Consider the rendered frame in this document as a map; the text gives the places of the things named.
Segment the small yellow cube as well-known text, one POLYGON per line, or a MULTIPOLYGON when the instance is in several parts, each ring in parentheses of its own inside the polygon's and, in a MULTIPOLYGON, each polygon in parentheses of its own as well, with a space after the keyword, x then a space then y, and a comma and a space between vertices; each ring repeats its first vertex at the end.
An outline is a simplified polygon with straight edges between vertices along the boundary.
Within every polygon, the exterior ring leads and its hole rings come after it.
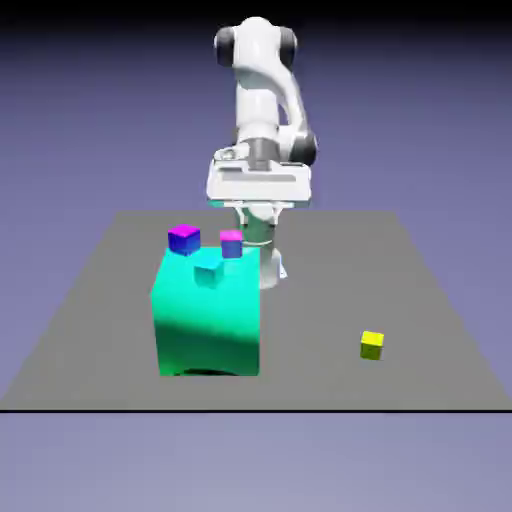
POLYGON ((363 331, 360 340, 360 357, 367 360, 380 360, 384 346, 384 334, 363 331))

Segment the small light purple cube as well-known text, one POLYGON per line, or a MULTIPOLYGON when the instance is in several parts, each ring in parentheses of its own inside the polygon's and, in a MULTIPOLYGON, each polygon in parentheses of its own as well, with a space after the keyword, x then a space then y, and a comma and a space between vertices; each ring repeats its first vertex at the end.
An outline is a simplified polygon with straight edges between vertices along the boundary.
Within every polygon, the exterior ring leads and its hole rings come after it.
POLYGON ((219 233, 222 257, 241 258, 243 254, 243 233, 241 230, 223 230, 219 233))

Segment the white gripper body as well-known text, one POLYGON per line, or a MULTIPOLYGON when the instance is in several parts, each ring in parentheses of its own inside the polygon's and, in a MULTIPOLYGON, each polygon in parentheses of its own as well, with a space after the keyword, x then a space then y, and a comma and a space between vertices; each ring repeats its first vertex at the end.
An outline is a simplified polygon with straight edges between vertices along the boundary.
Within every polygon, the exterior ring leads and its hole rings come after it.
POLYGON ((255 171, 246 160, 212 160, 206 195, 210 201, 224 203, 307 205, 312 195, 311 169, 271 161, 268 171, 255 171))

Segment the small cyan cube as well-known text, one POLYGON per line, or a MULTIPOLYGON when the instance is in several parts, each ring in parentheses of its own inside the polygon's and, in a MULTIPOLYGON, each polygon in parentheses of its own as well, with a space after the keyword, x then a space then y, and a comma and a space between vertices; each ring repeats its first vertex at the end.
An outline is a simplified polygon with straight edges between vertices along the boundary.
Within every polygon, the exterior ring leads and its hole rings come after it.
POLYGON ((215 288, 224 277, 224 261, 220 258, 202 258, 194 264, 194 280, 198 286, 215 288))

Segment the small dark purple cube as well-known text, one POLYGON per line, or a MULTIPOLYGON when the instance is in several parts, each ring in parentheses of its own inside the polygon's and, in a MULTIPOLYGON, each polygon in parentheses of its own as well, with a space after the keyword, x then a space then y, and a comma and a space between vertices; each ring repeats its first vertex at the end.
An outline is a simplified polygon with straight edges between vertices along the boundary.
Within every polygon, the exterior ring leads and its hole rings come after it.
POLYGON ((180 224, 168 230, 168 248, 171 252, 188 256, 201 248, 199 227, 180 224))

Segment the large green box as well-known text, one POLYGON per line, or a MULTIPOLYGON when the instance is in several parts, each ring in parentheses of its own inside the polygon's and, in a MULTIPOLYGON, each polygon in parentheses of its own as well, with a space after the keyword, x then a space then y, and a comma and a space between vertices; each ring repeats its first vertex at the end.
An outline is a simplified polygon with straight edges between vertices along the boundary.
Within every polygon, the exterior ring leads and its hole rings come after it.
POLYGON ((151 291, 159 372, 259 374, 260 251, 245 249, 225 259, 219 247, 183 256, 166 251, 151 291), (224 261, 215 288, 198 286, 194 264, 202 258, 224 261))

